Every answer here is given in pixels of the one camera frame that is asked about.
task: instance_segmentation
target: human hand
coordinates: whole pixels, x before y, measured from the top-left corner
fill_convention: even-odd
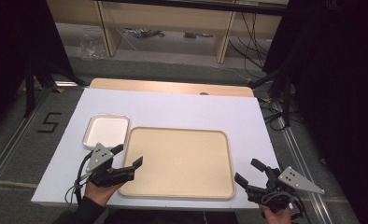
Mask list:
[[[108,188],[99,188],[95,186],[91,181],[88,181],[85,188],[85,196],[98,203],[102,207],[106,207],[108,200],[114,194],[117,189],[122,187],[123,184],[114,185]]]
[[[273,213],[269,207],[260,205],[260,209],[265,214],[267,224],[291,224],[291,209],[287,206],[276,213]]]

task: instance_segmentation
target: aluminum rail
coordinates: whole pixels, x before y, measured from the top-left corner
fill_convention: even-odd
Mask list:
[[[278,111],[282,110],[279,103],[274,103],[273,107]],[[281,128],[285,127],[285,122],[282,117],[280,117],[278,121]],[[290,127],[284,128],[283,133],[289,145],[290,152],[292,157],[294,158],[294,162],[297,166],[298,172],[311,182],[315,182],[312,178],[312,175],[309,172],[309,169],[306,166],[303,154],[301,153],[301,150],[298,147],[297,142],[295,141],[294,134],[292,133],[291,128]],[[319,223],[332,224],[333,221],[330,217],[327,206],[323,201],[323,199],[321,198],[321,196],[313,192],[307,192],[307,194],[309,196],[310,202],[313,205],[313,208],[315,209],[315,213],[318,216]]]
[[[21,124],[13,134],[13,136],[10,138],[9,142],[7,143],[6,147],[3,149],[3,151],[0,154],[0,176],[6,169],[9,161],[12,159],[13,155],[15,154],[16,149],[21,144],[21,140],[23,137],[27,134],[27,131],[32,124],[32,121],[34,120],[34,117],[36,115],[36,112],[38,111],[39,107],[42,105],[42,103],[48,98],[50,95],[51,89],[46,88],[43,89],[40,95],[37,97],[37,102],[35,103],[35,108],[33,111],[29,114],[27,118],[24,118],[21,121]]]

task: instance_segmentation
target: metal bracket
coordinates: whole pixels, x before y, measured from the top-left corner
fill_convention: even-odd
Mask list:
[[[290,166],[279,176],[279,181],[289,185],[294,189],[324,194],[324,189],[321,189],[314,183],[310,182],[304,176],[293,170]]]
[[[101,143],[97,143],[96,148],[93,150],[92,156],[89,160],[86,172],[90,173],[92,170],[113,157],[114,153],[112,153],[108,148],[104,147]]]

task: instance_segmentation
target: gray carpet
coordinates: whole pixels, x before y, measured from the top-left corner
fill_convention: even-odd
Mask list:
[[[79,58],[70,58],[70,62],[78,77],[91,81],[95,77],[111,77],[126,79],[144,79],[160,81],[182,81],[190,83],[210,83],[220,85],[245,86],[244,77],[251,77],[243,69],[235,69],[239,75],[232,71],[213,67],[192,66],[184,64],[166,63],[137,63],[101,60],[85,62]],[[251,71],[252,75],[263,76],[262,72]],[[266,97],[268,85],[254,90],[255,95]],[[15,156],[3,172],[0,181],[25,183],[36,185],[39,183],[48,163],[58,146],[64,133],[65,126],[74,112],[82,89],[69,88],[63,93],[51,92],[48,100],[39,108],[37,115],[18,148]],[[12,135],[23,114],[24,100],[21,98],[13,104],[0,124],[0,150],[4,148],[8,137]],[[40,130],[50,130],[50,125],[42,124],[49,112],[58,112],[61,115],[50,116],[50,121],[59,122],[53,133],[39,133]],[[263,109],[264,116],[271,114],[270,110]],[[291,122],[298,145],[303,152],[306,163],[314,177],[315,182],[326,190],[323,196],[334,223],[359,223],[346,201],[345,195],[338,186],[328,167],[318,162],[318,148],[312,137],[302,123],[300,115],[291,116],[296,121]],[[267,125],[272,145],[278,160],[283,166],[295,167],[289,147],[280,131],[274,131]],[[0,223],[51,223],[64,208],[42,207],[30,203],[33,193],[32,187],[18,189],[17,187],[0,187]],[[306,210],[312,223],[318,223],[315,210],[307,197],[301,193]],[[260,212],[256,210],[237,212],[239,223],[263,223]]]

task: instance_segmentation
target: beige tray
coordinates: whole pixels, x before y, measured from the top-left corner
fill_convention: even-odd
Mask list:
[[[234,178],[227,136],[220,131],[137,127],[132,129],[123,166],[143,156],[126,196],[229,199]]]

